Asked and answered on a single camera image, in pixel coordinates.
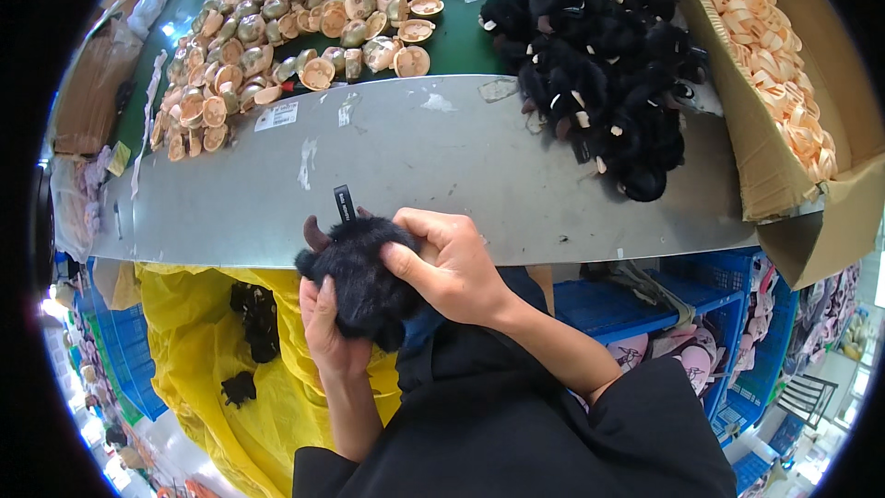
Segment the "barcode label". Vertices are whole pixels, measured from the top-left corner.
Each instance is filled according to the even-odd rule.
[[[270,129],[278,125],[293,124],[298,119],[298,103],[278,104],[270,107],[255,122],[255,131]]]

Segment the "black clothing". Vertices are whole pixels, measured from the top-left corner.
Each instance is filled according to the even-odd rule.
[[[625,373],[590,414],[522,347],[476,326],[442,322],[396,369],[403,404],[369,456],[297,450],[294,498],[736,495],[672,358]]]

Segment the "worker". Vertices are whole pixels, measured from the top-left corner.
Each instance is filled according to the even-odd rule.
[[[542,312],[527,275],[505,283],[469,217],[403,208],[393,221],[424,244],[388,243],[384,264],[444,320],[400,350],[402,403],[385,427],[371,342],[339,333],[333,280],[301,279],[336,451],[295,452],[293,496],[735,496],[678,360],[621,374],[604,346]]]

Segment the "hand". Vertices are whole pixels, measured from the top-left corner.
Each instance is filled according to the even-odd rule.
[[[345,338],[336,326],[338,313],[335,282],[326,276],[321,289],[315,282],[301,278],[298,291],[304,339],[319,370],[320,379],[368,377],[366,368],[372,357],[372,343],[365,338]]]
[[[393,222],[425,238],[420,255],[408,247],[382,247],[384,265],[452,321],[492,327],[519,301],[498,275],[485,241],[467,216],[404,207]]]

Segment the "black fur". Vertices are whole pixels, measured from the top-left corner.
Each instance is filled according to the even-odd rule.
[[[272,291],[238,281],[230,287],[230,309],[241,316],[254,362],[267,363],[280,354],[277,308]]]
[[[321,284],[326,275],[335,280],[338,316],[344,337],[370,338],[393,352],[403,344],[403,320],[414,316],[424,303],[420,294],[394,276],[379,256],[386,242],[419,250],[418,241],[405,229],[383,217],[358,217],[336,225],[322,252],[304,249],[295,259],[302,276]]]
[[[247,400],[255,400],[258,392],[255,390],[255,382],[249,371],[240,371],[234,377],[221,382],[221,393],[227,395],[227,404],[236,404],[239,409]]]
[[[632,200],[657,200],[684,162],[681,100],[702,83],[706,52],[672,24],[678,0],[488,0],[483,20],[523,113],[572,141],[579,161],[598,157]]]

